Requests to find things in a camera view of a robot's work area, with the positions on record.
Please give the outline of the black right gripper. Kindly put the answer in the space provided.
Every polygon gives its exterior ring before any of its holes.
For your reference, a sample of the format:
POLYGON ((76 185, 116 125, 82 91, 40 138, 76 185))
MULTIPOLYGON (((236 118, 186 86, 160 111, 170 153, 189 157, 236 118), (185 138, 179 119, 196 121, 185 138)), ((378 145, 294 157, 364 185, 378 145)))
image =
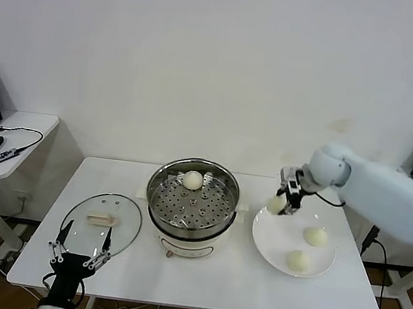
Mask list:
POLYGON ((312 177, 309 169, 302 168, 297 176, 297 167, 283 167, 280 172, 280 187, 276 192, 276 196, 281 196, 283 206, 279 211, 279 215, 293 215, 301 208, 301 200, 304 193, 315 194, 316 182, 312 177))

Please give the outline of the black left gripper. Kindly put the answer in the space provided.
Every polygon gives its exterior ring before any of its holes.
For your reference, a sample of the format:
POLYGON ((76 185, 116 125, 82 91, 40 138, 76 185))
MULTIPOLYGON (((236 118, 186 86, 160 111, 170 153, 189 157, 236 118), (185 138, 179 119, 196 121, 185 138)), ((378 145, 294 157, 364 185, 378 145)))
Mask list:
POLYGON ((100 269, 110 260, 112 228, 108 228, 100 251, 90 258, 76 253, 65 253, 64 244, 72 225, 73 220, 70 220, 61 228, 55 240, 48 242, 51 254, 50 266, 55 276, 49 291, 49 298, 72 302, 76 292, 80 289, 79 301, 81 302, 85 297, 84 279, 91 277, 94 269, 100 269))

